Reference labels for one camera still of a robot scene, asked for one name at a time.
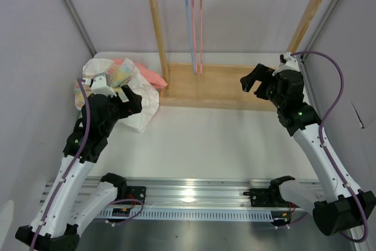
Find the blue wire hanger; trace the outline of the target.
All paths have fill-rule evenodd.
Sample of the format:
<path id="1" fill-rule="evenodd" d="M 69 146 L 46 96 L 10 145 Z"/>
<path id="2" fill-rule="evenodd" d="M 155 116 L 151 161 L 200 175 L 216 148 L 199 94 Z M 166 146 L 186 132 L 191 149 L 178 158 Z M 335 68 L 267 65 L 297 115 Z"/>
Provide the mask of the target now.
<path id="1" fill-rule="evenodd" d="M 190 55 L 193 66 L 193 73 L 197 74 L 196 60 L 194 58 L 194 40 L 193 40 L 193 24 L 192 24 L 192 10 L 191 10 L 191 0 L 185 1 L 185 10 L 186 10 L 186 21 L 187 21 L 187 30 L 189 33 L 189 44 L 190 44 Z"/>

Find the floral yellow skirt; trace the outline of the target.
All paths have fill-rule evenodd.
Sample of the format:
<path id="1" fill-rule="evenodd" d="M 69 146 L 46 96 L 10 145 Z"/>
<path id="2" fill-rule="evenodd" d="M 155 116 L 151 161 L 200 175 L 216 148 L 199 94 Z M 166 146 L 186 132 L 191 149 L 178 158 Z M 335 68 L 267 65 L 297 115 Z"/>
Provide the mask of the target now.
<path id="1" fill-rule="evenodd" d="M 127 84 L 132 78 L 132 71 L 124 63 L 124 59 L 105 59 L 96 58 L 90 59 L 83 67 L 84 78 L 92 79 L 96 74 L 105 72 L 110 76 L 110 85 L 115 92 L 121 90 L 121 86 Z M 92 91 L 90 86 L 84 85 L 84 90 L 89 96 Z M 81 110 L 85 101 L 78 83 L 75 83 L 75 106 L 78 110 Z"/>

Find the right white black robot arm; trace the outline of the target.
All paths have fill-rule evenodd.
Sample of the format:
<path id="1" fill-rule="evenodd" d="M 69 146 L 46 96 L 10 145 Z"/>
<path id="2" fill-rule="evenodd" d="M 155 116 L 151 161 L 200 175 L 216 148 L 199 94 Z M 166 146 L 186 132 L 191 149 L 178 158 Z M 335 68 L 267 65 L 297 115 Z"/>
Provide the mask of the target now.
<path id="1" fill-rule="evenodd" d="M 305 153 L 323 190 L 319 195 L 294 177 L 283 176 L 270 182 L 269 201 L 275 206 L 290 202 L 302 208 L 326 236 L 365 226 L 375 208 L 375 195 L 363 191 L 341 164 L 317 112 L 304 101 L 301 72 L 277 72 L 258 64 L 240 79 L 242 90 L 249 92 L 257 81 L 260 85 L 254 94 L 276 107 L 279 122 Z"/>

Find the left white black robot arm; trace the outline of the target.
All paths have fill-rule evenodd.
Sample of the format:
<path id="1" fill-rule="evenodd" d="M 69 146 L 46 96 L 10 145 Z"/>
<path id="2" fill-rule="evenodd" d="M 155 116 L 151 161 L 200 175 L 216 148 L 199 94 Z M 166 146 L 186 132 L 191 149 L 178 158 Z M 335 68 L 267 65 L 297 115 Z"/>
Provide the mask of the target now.
<path id="1" fill-rule="evenodd" d="M 82 117 L 75 123 L 63 150 L 58 175 L 45 203 L 32 223 L 21 226 L 15 238 L 30 250 L 76 250 L 80 237 L 107 205 L 138 203 L 128 198 L 127 180 L 114 173 L 100 179 L 96 190 L 78 207 L 75 200 L 89 172 L 108 144 L 108 137 L 119 119 L 140 113 L 142 97 L 129 86 L 121 87 L 126 97 L 115 95 L 84 96 Z"/>

